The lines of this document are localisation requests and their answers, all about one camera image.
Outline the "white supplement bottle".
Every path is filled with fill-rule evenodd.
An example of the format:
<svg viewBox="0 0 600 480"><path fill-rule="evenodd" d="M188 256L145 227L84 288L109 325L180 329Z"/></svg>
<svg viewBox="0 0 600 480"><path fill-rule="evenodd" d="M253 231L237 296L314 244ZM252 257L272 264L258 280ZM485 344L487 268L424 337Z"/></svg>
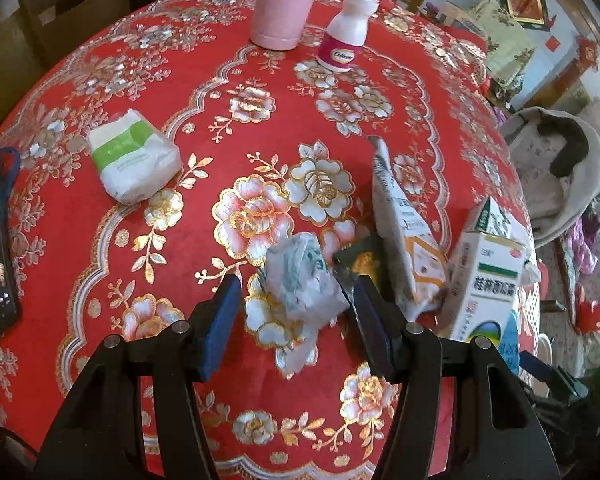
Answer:
<svg viewBox="0 0 600 480"><path fill-rule="evenodd" d="M342 0L318 47L317 63L335 73L348 72L365 44L368 20L378 6L378 0Z"/></svg>

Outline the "white green long box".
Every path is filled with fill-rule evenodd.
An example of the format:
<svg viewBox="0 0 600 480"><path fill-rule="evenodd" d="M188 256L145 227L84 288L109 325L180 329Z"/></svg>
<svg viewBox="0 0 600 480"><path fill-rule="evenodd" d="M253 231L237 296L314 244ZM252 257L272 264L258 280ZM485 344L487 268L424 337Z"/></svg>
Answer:
<svg viewBox="0 0 600 480"><path fill-rule="evenodd" d="M499 236L521 245L524 254L521 286L528 287L541 281L541 272L526 227L492 196L486 196L469 211L463 231Z"/></svg>

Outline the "green white tissue pack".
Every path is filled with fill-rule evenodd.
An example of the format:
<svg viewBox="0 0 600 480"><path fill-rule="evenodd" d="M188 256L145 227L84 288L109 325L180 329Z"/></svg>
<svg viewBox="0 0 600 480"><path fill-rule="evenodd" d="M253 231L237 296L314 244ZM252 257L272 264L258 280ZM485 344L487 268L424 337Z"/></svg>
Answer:
<svg viewBox="0 0 600 480"><path fill-rule="evenodd" d="M180 149L132 108L86 138L102 186L123 205L151 198L183 168Z"/></svg>

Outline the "green rainbow medicine box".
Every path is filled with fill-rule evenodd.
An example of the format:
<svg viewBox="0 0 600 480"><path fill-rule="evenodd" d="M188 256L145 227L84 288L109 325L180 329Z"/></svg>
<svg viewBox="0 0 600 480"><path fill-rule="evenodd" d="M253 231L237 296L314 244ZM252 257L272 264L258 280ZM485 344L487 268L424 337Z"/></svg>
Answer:
<svg viewBox="0 0 600 480"><path fill-rule="evenodd" d="M483 232L465 232L455 247L449 290L441 309L439 334L469 342L476 337L500 343L524 270L524 246Z"/></svg>

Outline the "white plastic wrapper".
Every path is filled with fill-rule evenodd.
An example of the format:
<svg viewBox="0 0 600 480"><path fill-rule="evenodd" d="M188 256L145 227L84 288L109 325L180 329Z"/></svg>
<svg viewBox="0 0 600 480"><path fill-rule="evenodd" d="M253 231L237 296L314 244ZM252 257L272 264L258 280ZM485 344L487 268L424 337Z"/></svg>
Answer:
<svg viewBox="0 0 600 480"><path fill-rule="evenodd" d="M282 320L291 328L280 370L286 376L297 374L316 349L320 330L347 310L348 300L310 232L268 248L259 274L264 291L282 307Z"/></svg>

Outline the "red floral tablecloth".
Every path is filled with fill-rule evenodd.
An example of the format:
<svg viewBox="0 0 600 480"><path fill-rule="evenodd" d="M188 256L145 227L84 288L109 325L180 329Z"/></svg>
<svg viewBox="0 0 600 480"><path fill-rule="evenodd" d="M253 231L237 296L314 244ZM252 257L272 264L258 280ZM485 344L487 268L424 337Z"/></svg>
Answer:
<svg viewBox="0 0 600 480"><path fill-rule="evenodd" d="M249 479L367 479L398 390L345 320L302 371L280 370L290 324L258 270L283 238L326 255L370 232L373 148L443 249L486 196L524 201L486 90L486 49L383 1L344 74L317 47L341 0L316 0L289 52L249 40L256 0L161 0L87 41L0 125L20 151L9 207L22 317L0 339L0 424L39 445L102 338L152 336L227 274L245 305L197 401L219 470ZM156 194L107 194L87 133L137 110L179 149Z"/></svg>

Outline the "white orange snack bag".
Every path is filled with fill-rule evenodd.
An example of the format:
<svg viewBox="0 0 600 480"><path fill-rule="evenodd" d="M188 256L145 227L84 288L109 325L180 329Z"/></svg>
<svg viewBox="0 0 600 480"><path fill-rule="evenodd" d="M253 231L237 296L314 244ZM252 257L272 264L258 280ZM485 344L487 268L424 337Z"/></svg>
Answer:
<svg viewBox="0 0 600 480"><path fill-rule="evenodd" d="M390 167L388 146L373 145L372 202L376 232L382 240L396 305L407 321L441 307L448 282L446 258L427 222L407 199Z"/></svg>

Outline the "grey fleece jacket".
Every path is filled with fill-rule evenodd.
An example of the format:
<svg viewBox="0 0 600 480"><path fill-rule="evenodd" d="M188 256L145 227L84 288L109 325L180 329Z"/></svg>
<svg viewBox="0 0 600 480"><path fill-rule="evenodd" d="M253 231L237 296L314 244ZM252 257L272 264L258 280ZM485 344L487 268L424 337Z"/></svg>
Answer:
<svg viewBox="0 0 600 480"><path fill-rule="evenodd" d="M528 211L534 246L565 234L600 195L600 136L580 117L530 107L498 127Z"/></svg>

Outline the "blue plastic wrapper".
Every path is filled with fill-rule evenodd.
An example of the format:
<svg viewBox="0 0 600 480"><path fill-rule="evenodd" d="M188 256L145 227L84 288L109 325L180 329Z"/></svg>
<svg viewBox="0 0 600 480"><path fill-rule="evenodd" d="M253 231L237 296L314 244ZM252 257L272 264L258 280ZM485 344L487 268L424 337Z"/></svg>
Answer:
<svg viewBox="0 0 600 480"><path fill-rule="evenodd" d="M506 322L503 324L498 352L500 352L509 371L519 375L519 339L518 318L514 309L509 311Z"/></svg>

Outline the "pink thermos bottle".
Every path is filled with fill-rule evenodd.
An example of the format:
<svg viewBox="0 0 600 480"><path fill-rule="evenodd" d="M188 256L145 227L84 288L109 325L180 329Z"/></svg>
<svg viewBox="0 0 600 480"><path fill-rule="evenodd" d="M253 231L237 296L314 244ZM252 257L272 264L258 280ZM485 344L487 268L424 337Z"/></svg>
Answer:
<svg viewBox="0 0 600 480"><path fill-rule="evenodd" d="M273 51L298 46L314 0L257 0L250 28L250 41Z"/></svg>

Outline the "brown wooden chair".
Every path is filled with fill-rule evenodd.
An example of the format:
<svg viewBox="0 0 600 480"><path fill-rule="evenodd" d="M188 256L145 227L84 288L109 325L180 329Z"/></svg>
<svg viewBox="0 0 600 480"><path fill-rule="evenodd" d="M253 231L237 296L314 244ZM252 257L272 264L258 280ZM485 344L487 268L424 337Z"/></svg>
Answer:
<svg viewBox="0 0 600 480"><path fill-rule="evenodd" d="M0 23L0 123L74 49L129 12L129 0L18 0Z"/></svg>

